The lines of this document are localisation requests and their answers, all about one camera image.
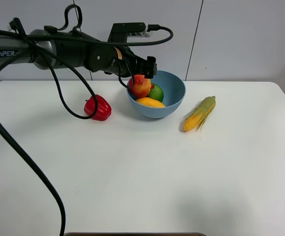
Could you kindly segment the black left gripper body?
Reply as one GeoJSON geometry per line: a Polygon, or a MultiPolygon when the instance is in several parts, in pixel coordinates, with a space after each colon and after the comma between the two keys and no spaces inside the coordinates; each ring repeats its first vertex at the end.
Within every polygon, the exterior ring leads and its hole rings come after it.
{"type": "Polygon", "coordinates": [[[107,56],[105,74],[131,76],[133,73],[146,75],[149,73],[149,63],[135,55],[129,47],[104,46],[104,55],[107,56]]]}

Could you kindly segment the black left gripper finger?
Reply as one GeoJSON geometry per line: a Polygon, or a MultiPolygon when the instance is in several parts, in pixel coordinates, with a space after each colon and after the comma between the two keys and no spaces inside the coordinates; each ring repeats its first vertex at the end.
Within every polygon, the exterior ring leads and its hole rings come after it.
{"type": "Polygon", "coordinates": [[[148,63],[144,70],[145,78],[152,79],[157,73],[157,64],[156,63],[148,63]]]}
{"type": "Polygon", "coordinates": [[[147,56],[147,63],[148,64],[155,64],[156,63],[156,58],[153,56],[147,56]]]}

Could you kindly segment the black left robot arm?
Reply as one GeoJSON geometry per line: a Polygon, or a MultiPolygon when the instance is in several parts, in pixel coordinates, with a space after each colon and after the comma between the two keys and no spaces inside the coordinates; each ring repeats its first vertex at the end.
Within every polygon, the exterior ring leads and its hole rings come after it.
{"type": "Polygon", "coordinates": [[[121,78],[142,74],[151,79],[157,72],[154,57],[143,59],[126,43],[102,42],[84,33],[51,33],[41,29],[29,35],[0,30],[0,65],[6,62],[33,63],[42,70],[84,67],[121,78]]]}

